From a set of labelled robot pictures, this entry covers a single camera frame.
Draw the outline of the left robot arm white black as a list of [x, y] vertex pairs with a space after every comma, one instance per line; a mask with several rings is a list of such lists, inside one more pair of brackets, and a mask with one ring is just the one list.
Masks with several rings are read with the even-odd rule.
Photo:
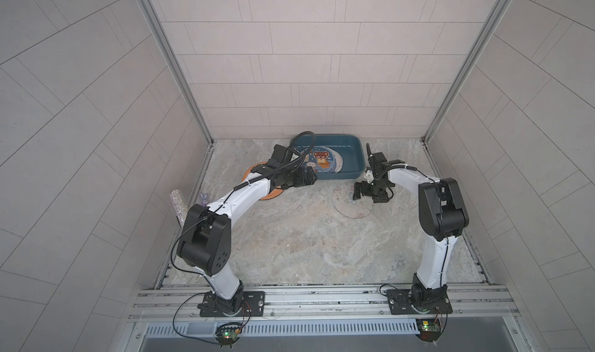
[[254, 167], [244, 181], [215, 202], [192, 206], [184, 218], [175, 256], [204, 277], [215, 309], [234, 316], [242, 308], [243, 282], [228, 264], [232, 254], [232, 228], [256, 202], [277, 190], [313, 185], [317, 180], [310, 166], [272, 170]]

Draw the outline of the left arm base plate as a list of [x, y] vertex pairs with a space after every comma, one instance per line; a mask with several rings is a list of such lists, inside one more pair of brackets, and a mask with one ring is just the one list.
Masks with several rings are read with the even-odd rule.
[[241, 291], [232, 299], [207, 293], [198, 304], [201, 317], [263, 316], [265, 292]]

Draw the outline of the blue toast bear coaster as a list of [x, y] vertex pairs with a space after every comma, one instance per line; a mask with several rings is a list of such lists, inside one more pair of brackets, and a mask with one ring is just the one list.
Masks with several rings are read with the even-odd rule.
[[343, 167], [343, 158], [338, 151], [329, 147], [313, 147], [304, 162], [316, 173], [339, 173]]

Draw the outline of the orange round coaster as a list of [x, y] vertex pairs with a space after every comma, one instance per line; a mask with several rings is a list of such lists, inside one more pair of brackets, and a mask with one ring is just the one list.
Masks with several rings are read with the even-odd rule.
[[[260, 167], [260, 166], [263, 166], [263, 165], [265, 165], [265, 163], [264, 162], [260, 162], [258, 164], [254, 164], [249, 170], [246, 170], [246, 172], [243, 175], [243, 181], [247, 180], [249, 178], [249, 176], [253, 173], [253, 171], [252, 171], [253, 168]], [[261, 198], [260, 201], [272, 200], [273, 198], [277, 198], [283, 192], [284, 192], [283, 189], [275, 188], [268, 195], [266, 195], [265, 197]]]

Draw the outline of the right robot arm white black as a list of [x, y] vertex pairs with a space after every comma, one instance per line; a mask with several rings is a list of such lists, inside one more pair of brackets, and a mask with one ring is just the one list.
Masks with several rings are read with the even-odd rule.
[[396, 185], [418, 197], [418, 220], [426, 239], [421, 264], [405, 302], [421, 314], [452, 313], [447, 271], [456, 242], [469, 225], [458, 182], [428, 176], [402, 160], [389, 161], [381, 152], [367, 153], [369, 167], [365, 180], [354, 185], [354, 200], [367, 196], [374, 203], [388, 203]]

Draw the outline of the teal plastic storage box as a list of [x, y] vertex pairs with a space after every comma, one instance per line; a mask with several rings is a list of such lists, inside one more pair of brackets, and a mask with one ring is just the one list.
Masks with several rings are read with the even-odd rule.
[[339, 152], [343, 167], [339, 173], [316, 173], [318, 180], [357, 179], [365, 171], [364, 152], [358, 137], [346, 134], [316, 134], [314, 147], [329, 147]]

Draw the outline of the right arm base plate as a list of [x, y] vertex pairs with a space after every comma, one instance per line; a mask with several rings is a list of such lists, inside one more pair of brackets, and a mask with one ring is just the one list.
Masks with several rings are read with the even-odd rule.
[[451, 314], [452, 305], [447, 294], [448, 286], [441, 288], [412, 290], [391, 289], [387, 290], [387, 297], [390, 313], [392, 315], [427, 315], [427, 314]]

